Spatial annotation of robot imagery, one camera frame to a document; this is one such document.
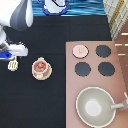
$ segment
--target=blue and white object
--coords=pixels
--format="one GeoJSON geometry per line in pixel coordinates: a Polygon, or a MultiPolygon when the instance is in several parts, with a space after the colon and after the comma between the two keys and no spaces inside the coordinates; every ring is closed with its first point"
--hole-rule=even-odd
{"type": "Polygon", "coordinates": [[[0,0],[0,60],[13,60],[27,56],[28,49],[22,44],[8,44],[4,26],[18,31],[26,30],[33,23],[31,0],[0,0]]]}
{"type": "Polygon", "coordinates": [[[44,13],[46,15],[62,15],[68,9],[67,0],[44,0],[44,13]]]}

